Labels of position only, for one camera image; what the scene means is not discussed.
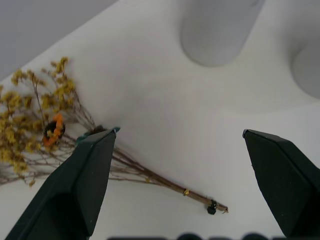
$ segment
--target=gray wall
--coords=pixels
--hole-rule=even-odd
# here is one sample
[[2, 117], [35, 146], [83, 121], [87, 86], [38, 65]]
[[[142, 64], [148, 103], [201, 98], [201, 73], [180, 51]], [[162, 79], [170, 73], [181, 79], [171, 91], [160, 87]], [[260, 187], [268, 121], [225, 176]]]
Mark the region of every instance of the gray wall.
[[116, 1], [2, 0], [0, 80]]

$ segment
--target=white cylindrical object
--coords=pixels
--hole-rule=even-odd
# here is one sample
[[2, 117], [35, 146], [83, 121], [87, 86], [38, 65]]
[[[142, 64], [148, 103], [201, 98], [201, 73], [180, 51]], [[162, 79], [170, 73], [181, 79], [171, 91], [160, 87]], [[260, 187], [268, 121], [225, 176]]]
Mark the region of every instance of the white cylindrical object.
[[320, 42], [309, 44], [294, 58], [294, 80], [307, 94], [320, 99]]
[[243, 48], [265, 0], [193, 0], [182, 28], [186, 54], [205, 66], [230, 63]]

